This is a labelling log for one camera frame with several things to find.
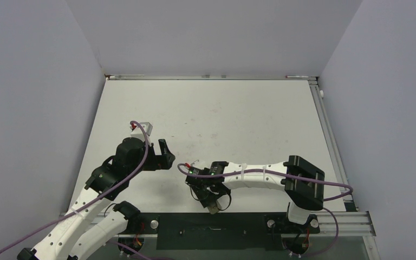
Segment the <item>white grey remote control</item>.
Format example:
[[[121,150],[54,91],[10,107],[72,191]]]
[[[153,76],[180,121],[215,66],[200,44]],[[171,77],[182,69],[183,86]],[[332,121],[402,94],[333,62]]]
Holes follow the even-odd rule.
[[[213,214],[216,214],[216,213],[218,213],[220,211],[219,203],[217,201],[215,201],[213,203],[210,203],[207,206],[207,209],[208,209],[208,211],[209,211],[210,214],[212,214],[212,215]]]

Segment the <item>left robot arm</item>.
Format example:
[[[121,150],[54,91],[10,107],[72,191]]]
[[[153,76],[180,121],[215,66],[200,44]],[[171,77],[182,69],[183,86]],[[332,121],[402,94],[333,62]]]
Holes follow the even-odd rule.
[[[62,221],[33,248],[24,248],[17,259],[87,259],[113,236],[135,232],[140,211],[131,203],[115,205],[111,216],[90,226],[94,218],[111,205],[129,181],[141,171],[169,170],[175,160],[164,139],[158,141],[160,154],[145,137],[125,138],[113,156],[96,168],[86,181]]]

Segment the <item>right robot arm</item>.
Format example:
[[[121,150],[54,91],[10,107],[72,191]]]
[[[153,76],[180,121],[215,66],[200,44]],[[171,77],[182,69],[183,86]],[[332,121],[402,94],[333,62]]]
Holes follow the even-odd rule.
[[[325,173],[307,160],[291,155],[287,161],[266,165],[250,165],[230,161],[214,161],[209,167],[179,164],[186,176],[194,199],[210,214],[224,211],[219,199],[236,189],[267,189],[284,192],[290,199],[285,227],[297,232],[313,211],[323,209]]]

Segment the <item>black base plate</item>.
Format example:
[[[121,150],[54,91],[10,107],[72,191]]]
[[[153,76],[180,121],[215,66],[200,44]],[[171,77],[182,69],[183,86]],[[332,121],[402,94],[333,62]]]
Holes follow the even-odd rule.
[[[303,225],[272,213],[142,213],[119,235],[154,237],[158,250],[282,250],[319,234],[318,218],[311,214]]]

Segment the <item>aluminium rail back edge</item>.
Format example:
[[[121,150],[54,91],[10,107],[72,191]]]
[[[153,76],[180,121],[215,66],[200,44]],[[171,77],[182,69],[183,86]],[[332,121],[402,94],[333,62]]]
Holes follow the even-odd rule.
[[[257,75],[197,75],[197,76],[151,76],[151,75],[105,75],[108,80],[306,80],[317,81],[317,76],[279,75],[279,76],[257,76]]]

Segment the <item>aluminium rail edge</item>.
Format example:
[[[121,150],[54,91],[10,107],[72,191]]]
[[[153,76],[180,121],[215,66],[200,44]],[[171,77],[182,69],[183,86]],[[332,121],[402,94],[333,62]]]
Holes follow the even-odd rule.
[[[257,75],[197,75],[197,76],[151,76],[151,75],[105,75],[108,80],[306,80],[317,81],[317,76],[279,75],[279,76],[257,76]]]
[[[308,83],[318,118],[322,126],[324,139],[328,147],[332,168],[335,172],[337,182],[348,185],[348,177],[341,160],[332,127],[329,123],[328,115],[323,103],[323,94],[317,79],[317,77],[311,77],[310,80],[308,80]],[[352,194],[344,196],[342,201],[346,213],[342,213],[338,218],[340,234],[344,236],[374,237],[375,230],[369,212],[359,210]]]

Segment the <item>aluminium rail right edge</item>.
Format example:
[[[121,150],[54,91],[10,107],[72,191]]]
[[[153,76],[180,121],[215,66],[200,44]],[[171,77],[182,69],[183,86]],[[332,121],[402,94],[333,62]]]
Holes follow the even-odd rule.
[[[341,160],[332,127],[329,123],[328,115],[323,103],[323,94],[317,79],[317,77],[311,77],[310,80],[308,80],[308,83],[318,118],[322,126],[324,139],[328,147],[332,168],[335,172],[337,182],[348,185],[348,177]],[[338,218],[340,234],[344,236],[374,237],[375,230],[369,212],[359,210],[352,194],[344,196],[342,201],[346,213],[342,213]]]

